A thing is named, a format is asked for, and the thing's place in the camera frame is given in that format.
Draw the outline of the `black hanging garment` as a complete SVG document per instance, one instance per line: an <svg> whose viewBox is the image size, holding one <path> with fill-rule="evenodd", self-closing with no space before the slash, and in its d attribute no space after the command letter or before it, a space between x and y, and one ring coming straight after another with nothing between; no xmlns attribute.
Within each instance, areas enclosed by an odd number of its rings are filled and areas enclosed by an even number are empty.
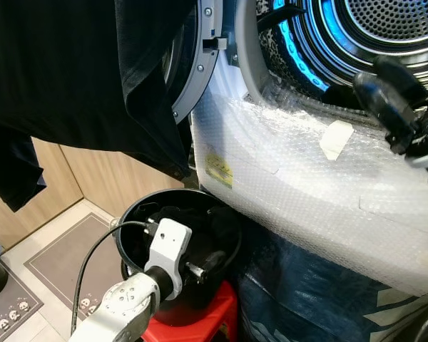
<svg viewBox="0 0 428 342"><path fill-rule="evenodd" d="M119 151L181 179L173 116L198 0L0 0L0 200L18 211L46 188L34 139Z"/></svg>

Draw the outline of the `yellow warning sticker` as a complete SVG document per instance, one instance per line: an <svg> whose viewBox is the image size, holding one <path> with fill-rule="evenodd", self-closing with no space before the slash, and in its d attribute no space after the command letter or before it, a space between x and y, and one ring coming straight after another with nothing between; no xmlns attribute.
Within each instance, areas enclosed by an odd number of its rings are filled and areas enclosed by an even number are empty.
<svg viewBox="0 0 428 342"><path fill-rule="evenodd" d="M204 154L204 170L207 176L216 180L222 186L233 188L233 169L227 163L220 153L216 151L208 151Z"/></svg>

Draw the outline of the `grey rubber door gasket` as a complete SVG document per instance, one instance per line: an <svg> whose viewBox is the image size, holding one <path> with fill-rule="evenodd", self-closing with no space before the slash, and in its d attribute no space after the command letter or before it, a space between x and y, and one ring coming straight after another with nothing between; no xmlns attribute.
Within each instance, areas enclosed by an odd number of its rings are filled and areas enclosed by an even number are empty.
<svg viewBox="0 0 428 342"><path fill-rule="evenodd" d="M257 29L256 0L236 0L235 40L239 69L251 101L276 107L280 79L267 66Z"/></svg>

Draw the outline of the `perforated steel washer drum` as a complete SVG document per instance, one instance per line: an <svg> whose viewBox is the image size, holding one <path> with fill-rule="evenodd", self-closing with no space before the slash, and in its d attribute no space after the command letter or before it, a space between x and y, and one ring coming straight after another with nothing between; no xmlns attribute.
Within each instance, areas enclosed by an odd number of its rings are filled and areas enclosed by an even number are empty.
<svg viewBox="0 0 428 342"><path fill-rule="evenodd" d="M378 56L399 60L428 88L428 0L256 0L258 16L301 10L260 30L270 71L319 98L373 71Z"/></svg>

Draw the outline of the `grey round washer door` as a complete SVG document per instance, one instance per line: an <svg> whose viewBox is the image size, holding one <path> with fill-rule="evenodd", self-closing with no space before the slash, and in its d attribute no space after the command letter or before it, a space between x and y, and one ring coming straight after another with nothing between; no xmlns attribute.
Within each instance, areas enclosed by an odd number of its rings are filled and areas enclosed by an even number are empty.
<svg viewBox="0 0 428 342"><path fill-rule="evenodd" d="M218 55L228 47L228 0L197 0L166 50L166 97L175 123L191 114L204 94Z"/></svg>

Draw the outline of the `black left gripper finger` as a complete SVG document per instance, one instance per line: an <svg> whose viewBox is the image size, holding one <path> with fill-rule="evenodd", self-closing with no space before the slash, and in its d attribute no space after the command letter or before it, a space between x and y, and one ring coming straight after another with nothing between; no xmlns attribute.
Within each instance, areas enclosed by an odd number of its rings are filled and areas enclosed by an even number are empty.
<svg viewBox="0 0 428 342"><path fill-rule="evenodd" d="M225 251L214 251L209 254L201 263L200 277L214 277L221 274L228 265L228 254Z"/></svg>

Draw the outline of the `wooden cabinet front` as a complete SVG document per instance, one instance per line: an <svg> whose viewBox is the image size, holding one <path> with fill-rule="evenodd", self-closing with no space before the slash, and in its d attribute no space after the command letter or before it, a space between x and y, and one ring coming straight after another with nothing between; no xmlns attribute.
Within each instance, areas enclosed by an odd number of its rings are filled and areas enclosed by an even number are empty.
<svg viewBox="0 0 428 342"><path fill-rule="evenodd" d="M39 139L34 147L47 187L12 212L0 199L0 247L14 247L68 208L87 199L114 216L143 196L183 183L116 151L84 150Z"/></svg>

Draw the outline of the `red plastic stool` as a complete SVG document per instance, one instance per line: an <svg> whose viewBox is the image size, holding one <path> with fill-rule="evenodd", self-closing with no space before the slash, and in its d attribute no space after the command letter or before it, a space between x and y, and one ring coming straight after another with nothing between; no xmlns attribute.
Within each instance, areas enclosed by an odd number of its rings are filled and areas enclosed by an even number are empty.
<svg viewBox="0 0 428 342"><path fill-rule="evenodd" d="M239 342L239 303L233 286L221 283L205 307L166 305L138 342Z"/></svg>

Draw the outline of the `plain grey floor mat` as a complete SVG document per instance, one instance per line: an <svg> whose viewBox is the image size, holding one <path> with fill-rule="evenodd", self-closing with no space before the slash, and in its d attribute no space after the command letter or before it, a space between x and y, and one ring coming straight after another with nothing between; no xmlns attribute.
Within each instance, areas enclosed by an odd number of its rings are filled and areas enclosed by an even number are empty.
<svg viewBox="0 0 428 342"><path fill-rule="evenodd" d="M75 286L84 258L94 242L103 236L109 222L87 214L73 227L38 251L24 265L68 309L73 306ZM114 284L123 282L121 258L113 237L107 237L91 255L81 280L79 318L99 309L103 296Z"/></svg>

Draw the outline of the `grey patterned floor mat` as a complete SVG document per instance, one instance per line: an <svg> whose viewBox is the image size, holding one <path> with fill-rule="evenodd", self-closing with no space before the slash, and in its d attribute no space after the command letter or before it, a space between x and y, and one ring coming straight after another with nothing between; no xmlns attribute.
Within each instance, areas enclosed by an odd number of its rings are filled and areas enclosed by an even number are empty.
<svg viewBox="0 0 428 342"><path fill-rule="evenodd" d="M8 272L9 279L0 293L0 342L5 342L9 336L21 327L38 310L44 306L44 301L36 296L21 278L0 261L0 265Z"/></svg>

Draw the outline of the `black clothes in bucket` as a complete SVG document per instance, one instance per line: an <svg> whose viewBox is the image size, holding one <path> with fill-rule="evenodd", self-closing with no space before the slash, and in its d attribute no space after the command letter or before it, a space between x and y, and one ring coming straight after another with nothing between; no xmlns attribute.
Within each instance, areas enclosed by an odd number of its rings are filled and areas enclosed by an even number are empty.
<svg viewBox="0 0 428 342"><path fill-rule="evenodd" d="M204 284L217 284L225 277L226 271L230 268L235 255L241 245L240 216L234 209L226 206L214 206L208 209L180 208L175 206L159 206L151 212L148 218L142 219L143 224L149 224L149 232L154 232L158 228L159 221L169 218L188 226L193 231L189 245L182 261L188 260L191 255L214 253L214 251L225 251L228 254L228 265L221 274L208 278ZM182 267L182 274L188 280L189 273Z"/></svg>

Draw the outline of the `black plastic bucket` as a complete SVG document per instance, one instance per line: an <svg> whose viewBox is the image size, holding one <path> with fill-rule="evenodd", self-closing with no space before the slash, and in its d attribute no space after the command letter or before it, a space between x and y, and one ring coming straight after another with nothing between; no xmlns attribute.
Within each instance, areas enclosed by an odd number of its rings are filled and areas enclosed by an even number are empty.
<svg viewBox="0 0 428 342"><path fill-rule="evenodd" d="M231 208L226 205L226 203L221 202L220 199L209 195L207 192L186 188L158 191L139 199L139 201L133 203L121 217L123 221L127 222L127 225L120 228L120 230L114 234L117 249L123 258L122 265L124 271L137 271L142 269L148 261L148 251L152 242L152 236L148 231L148 224L143 224L141 220L148 218L151 212L154 212L159 206L198 209L208 209L214 206L226 206ZM234 209L234 211L240 216L240 230L243 230L245 216L236 211L236 209ZM184 277L183 290L175 299L162 302L158 312L162 311L166 305L187 302L191 303L191 306L198 306L203 309L213 294L216 294L218 287L220 287L221 283L226 279L227 273L231 270L231 267L233 267L233 263L230 264L230 268L228 268L225 277L219 284L196 284L192 281L187 282L187 277L185 274L181 273Z"/></svg>

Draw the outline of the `dark blue printed bag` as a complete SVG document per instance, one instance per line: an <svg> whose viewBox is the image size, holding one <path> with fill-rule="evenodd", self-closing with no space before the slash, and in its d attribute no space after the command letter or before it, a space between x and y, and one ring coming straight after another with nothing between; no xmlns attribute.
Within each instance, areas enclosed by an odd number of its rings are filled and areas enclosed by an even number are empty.
<svg viewBox="0 0 428 342"><path fill-rule="evenodd" d="M245 342L393 342L428 310L413 296L332 263L253 224L230 283Z"/></svg>

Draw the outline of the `white tape piece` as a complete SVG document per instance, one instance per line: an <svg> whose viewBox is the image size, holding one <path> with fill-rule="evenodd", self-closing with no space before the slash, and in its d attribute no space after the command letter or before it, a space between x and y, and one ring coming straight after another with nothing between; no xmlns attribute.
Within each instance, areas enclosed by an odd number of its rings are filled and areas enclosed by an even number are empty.
<svg viewBox="0 0 428 342"><path fill-rule="evenodd" d="M319 147L326 159L337 160L354 132L355 129L351 123L342 120L330 123L319 140Z"/></svg>

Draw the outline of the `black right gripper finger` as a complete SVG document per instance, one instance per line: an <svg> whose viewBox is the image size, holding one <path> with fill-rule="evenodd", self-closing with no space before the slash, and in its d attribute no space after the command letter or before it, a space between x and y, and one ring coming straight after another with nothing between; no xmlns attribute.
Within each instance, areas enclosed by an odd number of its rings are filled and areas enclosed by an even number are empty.
<svg viewBox="0 0 428 342"><path fill-rule="evenodd" d="M382 84L378 89L379 98L373 104L374 112L419 110L428 105L428 89L404 64L391 56L378 56L374 61Z"/></svg>
<svg viewBox="0 0 428 342"><path fill-rule="evenodd" d="M364 110L386 130L386 141L397 155L409 149L415 136L415 112L390 83L370 73L358 73L354 94Z"/></svg>

